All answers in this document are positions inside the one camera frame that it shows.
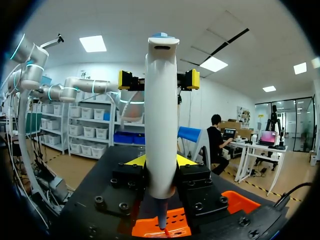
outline screw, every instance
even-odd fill
[[[94,200],[97,204],[100,204],[104,201],[102,196],[96,196]]]
[[[202,209],[204,208],[204,206],[202,205],[201,202],[198,202],[198,203],[196,203],[196,204],[194,205],[193,208],[194,208],[195,210],[200,211],[200,210],[202,210]]]
[[[220,203],[222,204],[227,204],[228,203],[228,198],[226,196],[221,196],[219,198]]]
[[[133,188],[136,186],[136,183],[134,181],[129,181],[128,186],[129,186],[129,188]]]
[[[242,216],[242,217],[240,217],[238,223],[239,223],[239,225],[240,225],[241,227],[245,227],[245,226],[248,226],[248,225],[250,224],[250,220],[249,220],[248,218]]]
[[[110,183],[111,183],[112,185],[115,185],[115,184],[118,183],[118,179],[112,178],[112,179],[110,180]]]
[[[119,209],[121,210],[121,212],[123,212],[125,214],[130,213],[130,207],[129,207],[128,203],[126,203],[126,202],[121,202],[119,204]]]
[[[206,183],[206,184],[212,184],[211,178],[207,178],[207,179],[205,180],[205,183]]]
[[[107,204],[105,203],[105,200],[102,196],[96,196],[94,198],[95,201],[95,207],[100,210],[103,211],[107,208]]]
[[[188,181],[188,186],[194,186],[194,185],[196,185],[196,183],[194,182],[194,181]]]
[[[250,239],[256,239],[257,237],[260,236],[260,233],[257,229],[255,229],[255,230],[249,231],[248,236]]]

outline laptop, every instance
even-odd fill
[[[228,139],[234,139],[236,136],[236,129],[234,128],[225,128],[223,131],[222,139],[228,140]]]
[[[259,145],[273,146],[276,142],[276,132],[275,131],[261,131],[261,137],[259,140]]]

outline black cable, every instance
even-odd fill
[[[295,190],[304,187],[304,186],[311,186],[312,183],[311,182],[305,182],[305,183],[301,183],[298,186],[295,186],[294,188],[292,188],[290,191],[288,191],[287,193],[284,193],[281,198],[274,204],[274,207],[278,207],[287,197],[290,196],[290,194],[292,194]]]

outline cardboard box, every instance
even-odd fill
[[[221,129],[241,129],[241,123],[240,122],[234,122],[234,121],[222,121],[220,124]]]
[[[240,128],[236,130],[235,137],[237,138],[237,136],[240,135],[241,138],[247,138],[248,140],[250,140],[252,132],[253,131],[250,129]]]

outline blue storage bin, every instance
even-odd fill
[[[103,114],[103,120],[110,121],[110,112],[105,112]]]
[[[115,143],[133,144],[134,143],[134,133],[117,131],[113,135],[113,141]]]
[[[136,133],[136,135],[133,137],[133,143],[145,145],[146,144],[145,134],[144,133]]]

